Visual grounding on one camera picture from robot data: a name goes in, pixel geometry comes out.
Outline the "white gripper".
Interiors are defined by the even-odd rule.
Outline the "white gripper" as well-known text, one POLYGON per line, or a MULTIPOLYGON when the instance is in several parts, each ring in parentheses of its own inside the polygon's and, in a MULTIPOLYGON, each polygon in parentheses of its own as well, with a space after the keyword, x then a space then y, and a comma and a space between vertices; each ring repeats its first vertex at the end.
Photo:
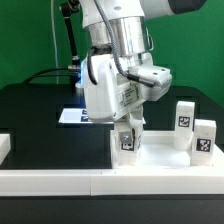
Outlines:
MULTIPOLYGON (((86 110, 92 122, 115 122, 133 110, 130 122, 133 125, 144 123, 140 85, 119 75, 109 54, 86 57, 82 72, 86 110)), ((121 149, 133 151, 131 126, 122 123, 118 133, 121 149)))

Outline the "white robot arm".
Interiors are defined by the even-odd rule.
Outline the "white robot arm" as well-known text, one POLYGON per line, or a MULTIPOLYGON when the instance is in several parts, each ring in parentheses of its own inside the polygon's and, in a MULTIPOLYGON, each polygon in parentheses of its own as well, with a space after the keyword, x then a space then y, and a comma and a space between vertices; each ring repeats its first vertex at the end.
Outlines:
POLYGON ((92 47, 81 64, 88 117, 112 122, 116 148, 136 152, 143 131, 146 101, 167 93, 170 70, 153 64, 153 41, 145 21, 200 9, 207 0, 69 0, 63 16, 83 13, 92 47))

